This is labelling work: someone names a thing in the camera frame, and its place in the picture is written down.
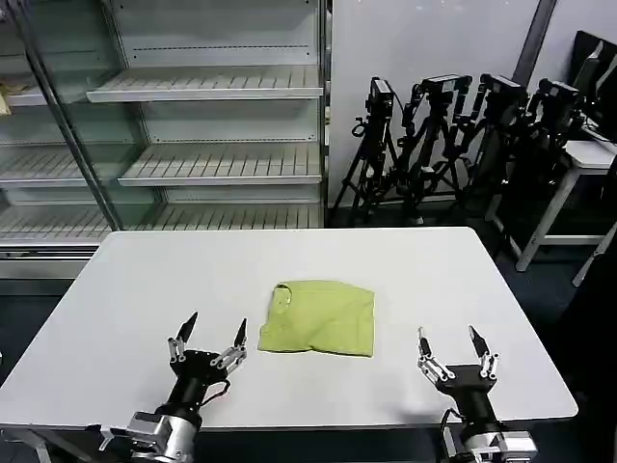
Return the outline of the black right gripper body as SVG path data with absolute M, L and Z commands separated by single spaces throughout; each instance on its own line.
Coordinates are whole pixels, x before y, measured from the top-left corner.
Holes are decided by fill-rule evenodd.
M 454 400 L 464 424 L 475 427 L 496 425 L 496 414 L 489 400 L 489 392 L 496 380 L 482 377 L 478 365 L 458 365 L 449 369 L 454 377 L 438 379 L 436 389 Z

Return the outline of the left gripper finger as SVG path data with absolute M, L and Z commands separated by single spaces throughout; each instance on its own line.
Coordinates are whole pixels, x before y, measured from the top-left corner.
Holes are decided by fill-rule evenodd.
M 171 363 L 182 363 L 186 361 L 186 343 L 193 332 L 198 316 L 199 313 L 194 312 L 184 323 L 181 324 L 176 336 L 169 337 L 167 339 Z
M 233 344 L 223 353 L 218 354 L 210 365 L 218 370 L 233 372 L 247 357 L 246 350 L 247 319 L 244 318 L 237 331 Z

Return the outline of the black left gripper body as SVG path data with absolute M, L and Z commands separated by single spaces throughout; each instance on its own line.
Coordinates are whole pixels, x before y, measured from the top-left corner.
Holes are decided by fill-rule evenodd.
M 218 353 L 187 350 L 185 354 L 185 362 L 170 363 L 176 381 L 163 404 L 163 414 L 184 420 L 200 420 L 201 408 L 227 393 L 230 387 L 228 373 L 210 365 Z

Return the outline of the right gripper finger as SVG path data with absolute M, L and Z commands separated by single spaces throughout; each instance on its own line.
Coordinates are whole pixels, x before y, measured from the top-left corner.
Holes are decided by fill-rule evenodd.
M 418 333 L 418 360 L 417 366 L 423 375 L 432 383 L 446 383 L 456 378 L 455 373 L 445 364 L 441 363 L 434 355 L 430 342 L 425 335 L 425 330 L 419 327 Z
M 469 336 L 480 361 L 479 376 L 483 379 L 496 379 L 499 354 L 490 350 L 485 338 L 472 325 L 469 326 Z

